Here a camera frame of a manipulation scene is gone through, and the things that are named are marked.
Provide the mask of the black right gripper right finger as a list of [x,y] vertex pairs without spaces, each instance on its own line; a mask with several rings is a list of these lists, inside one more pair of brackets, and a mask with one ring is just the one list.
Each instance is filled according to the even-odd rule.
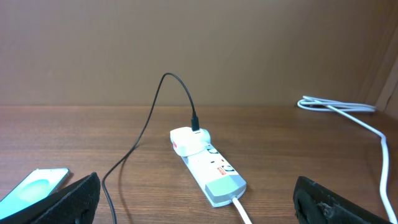
[[313,180],[298,177],[293,194],[300,224],[389,224]]

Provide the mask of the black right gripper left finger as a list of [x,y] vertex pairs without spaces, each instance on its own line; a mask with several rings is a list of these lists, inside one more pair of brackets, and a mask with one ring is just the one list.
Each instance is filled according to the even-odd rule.
[[96,172],[1,220],[1,224],[92,224],[100,199]]

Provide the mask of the blue screen Galaxy smartphone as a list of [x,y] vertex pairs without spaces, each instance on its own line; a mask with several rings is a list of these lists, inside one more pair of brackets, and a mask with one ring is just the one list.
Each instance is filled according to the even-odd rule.
[[68,168],[36,169],[1,200],[1,219],[49,196],[68,178]]

